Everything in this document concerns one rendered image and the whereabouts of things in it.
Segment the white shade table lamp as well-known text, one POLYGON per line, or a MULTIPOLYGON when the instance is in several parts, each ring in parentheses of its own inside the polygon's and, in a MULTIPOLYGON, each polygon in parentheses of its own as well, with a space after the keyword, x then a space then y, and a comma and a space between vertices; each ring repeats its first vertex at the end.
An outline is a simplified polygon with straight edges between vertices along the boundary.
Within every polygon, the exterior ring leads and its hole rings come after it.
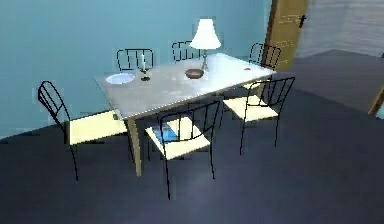
POLYGON ((190 47, 203 51, 203 64, 201 69, 208 71, 207 51, 221 47, 212 19, 200 19, 197 31, 190 43, 190 47))

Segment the pale wooden dining table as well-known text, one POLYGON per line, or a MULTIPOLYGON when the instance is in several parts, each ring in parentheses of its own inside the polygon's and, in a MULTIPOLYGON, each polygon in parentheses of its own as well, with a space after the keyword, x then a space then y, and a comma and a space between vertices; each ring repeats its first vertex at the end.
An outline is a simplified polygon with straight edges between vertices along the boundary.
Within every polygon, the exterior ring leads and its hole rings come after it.
POLYGON ((137 175, 142 174, 136 124, 139 118, 251 83, 273 73, 271 69, 223 53, 216 53, 207 57, 208 71, 205 71, 200 79, 186 77, 186 70, 199 68, 201 65, 202 61, 199 59, 161 64, 147 72, 149 81, 142 81, 142 73, 135 71, 133 73, 135 79, 121 85, 107 83, 105 76, 96 78, 110 107, 129 130, 137 175))

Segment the blue flat object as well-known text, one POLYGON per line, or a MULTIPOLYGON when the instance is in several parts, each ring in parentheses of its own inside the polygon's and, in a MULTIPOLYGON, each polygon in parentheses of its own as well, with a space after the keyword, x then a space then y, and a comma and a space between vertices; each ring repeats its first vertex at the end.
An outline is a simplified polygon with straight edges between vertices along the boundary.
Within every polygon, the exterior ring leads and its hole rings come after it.
POLYGON ((163 140, 165 142, 172 142, 178 139, 178 136, 170 127, 163 126, 162 133, 163 133, 163 140))

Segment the brown wooden door frame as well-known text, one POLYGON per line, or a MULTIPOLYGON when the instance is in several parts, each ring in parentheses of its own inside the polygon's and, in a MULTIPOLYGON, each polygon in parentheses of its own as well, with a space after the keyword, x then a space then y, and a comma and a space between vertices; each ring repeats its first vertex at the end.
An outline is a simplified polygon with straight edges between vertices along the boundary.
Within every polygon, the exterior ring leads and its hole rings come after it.
POLYGON ((383 103, 384 103, 384 85, 381 87, 375 100, 373 101, 372 106, 368 111, 368 114, 371 116, 375 116, 383 103))

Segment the white candle on black holder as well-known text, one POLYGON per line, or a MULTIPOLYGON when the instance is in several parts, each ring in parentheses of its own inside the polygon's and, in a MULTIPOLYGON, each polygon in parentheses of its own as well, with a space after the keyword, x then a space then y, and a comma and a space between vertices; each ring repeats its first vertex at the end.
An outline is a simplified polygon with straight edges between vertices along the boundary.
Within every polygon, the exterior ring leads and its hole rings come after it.
POLYGON ((145 62, 145 55, 141 54, 141 69, 140 71, 143 73, 143 77, 141 78, 142 81, 149 81, 150 77, 147 75, 147 69, 146 69, 146 62, 145 62))

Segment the brown bowl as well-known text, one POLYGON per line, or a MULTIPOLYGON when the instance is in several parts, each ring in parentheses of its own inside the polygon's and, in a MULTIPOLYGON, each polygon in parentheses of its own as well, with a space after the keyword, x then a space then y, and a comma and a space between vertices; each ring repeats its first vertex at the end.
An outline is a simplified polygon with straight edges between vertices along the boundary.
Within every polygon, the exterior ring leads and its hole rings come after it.
POLYGON ((204 71, 202 69, 188 69, 185 71, 185 75, 189 79, 200 79, 204 75, 204 71))

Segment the white plate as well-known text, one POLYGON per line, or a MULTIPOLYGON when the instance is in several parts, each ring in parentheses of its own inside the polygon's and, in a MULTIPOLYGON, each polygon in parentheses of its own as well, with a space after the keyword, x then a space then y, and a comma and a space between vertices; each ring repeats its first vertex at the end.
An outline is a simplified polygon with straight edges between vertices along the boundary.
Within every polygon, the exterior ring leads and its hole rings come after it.
POLYGON ((108 76, 105 81, 113 85, 121 85, 129 83, 135 79, 135 75, 131 73, 117 73, 108 76))

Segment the brown wooden room door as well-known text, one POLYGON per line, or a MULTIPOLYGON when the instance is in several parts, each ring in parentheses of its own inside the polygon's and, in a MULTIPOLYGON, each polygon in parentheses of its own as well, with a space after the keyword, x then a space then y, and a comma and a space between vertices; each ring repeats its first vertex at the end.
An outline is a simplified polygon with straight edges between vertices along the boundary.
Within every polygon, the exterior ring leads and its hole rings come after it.
POLYGON ((275 71, 288 70, 294 61, 309 0, 272 0, 265 44, 281 49, 275 71))

